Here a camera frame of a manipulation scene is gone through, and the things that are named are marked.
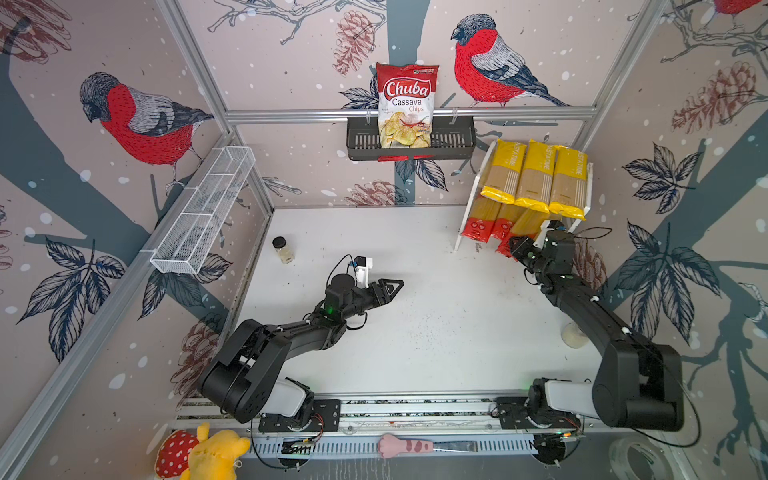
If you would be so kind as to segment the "yellow pasta bag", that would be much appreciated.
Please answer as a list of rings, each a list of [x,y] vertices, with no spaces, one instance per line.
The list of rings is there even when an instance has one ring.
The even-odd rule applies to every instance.
[[[482,180],[483,197],[507,205],[515,203],[526,149],[522,143],[496,141],[490,168]]]
[[[549,211],[584,221],[588,186],[588,156],[581,151],[558,146],[553,172]]]
[[[515,206],[548,213],[557,149],[531,140],[521,169]]]

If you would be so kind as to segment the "red spaghetti bag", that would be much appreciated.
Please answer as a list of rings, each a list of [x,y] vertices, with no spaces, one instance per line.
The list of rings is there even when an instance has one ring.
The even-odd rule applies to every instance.
[[[525,213],[512,227],[510,234],[504,240],[499,240],[500,244],[496,248],[497,253],[502,254],[505,257],[510,257],[509,240],[512,237],[530,237],[536,239],[540,232],[541,225],[550,217],[549,213],[539,212],[528,208],[525,209]]]
[[[471,206],[462,236],[477,242],[487,243],[502,204],[482,195],[477,196]]]
[[[504,240],[510,234],[512,227],[518,222],[525,211],[526,209],[524,207],[513,204],[503,204],[493,224],[491,237],[498,240]]]

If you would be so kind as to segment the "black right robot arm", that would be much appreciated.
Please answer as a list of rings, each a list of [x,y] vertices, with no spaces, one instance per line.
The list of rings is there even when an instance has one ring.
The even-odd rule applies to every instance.
[[[562,412],[596,418],[614,428],[681,430],[685,397],[680,355],[632,331],[574,273],[574,235],[550,230],[541,248],[529,237],[512,237],[509,248],[511,256],[533,275],[540,292],[602,356],[589,384],[536,379],[528,393],[530,418]]]

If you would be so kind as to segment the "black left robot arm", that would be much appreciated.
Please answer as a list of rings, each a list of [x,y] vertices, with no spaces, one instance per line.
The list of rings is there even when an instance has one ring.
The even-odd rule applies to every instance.
[[[243,321],[200,375],[197,391],[220,412],[241,424],[259,415],[278,415],[307,425],[314,393],[304,384],[280,376],[286,361],[333,347],[351,329],[348,320],[394,300],[405,282],[379,279],[366,288],[349,274],[337,274],[325,298],[298,322],[265,325]]]

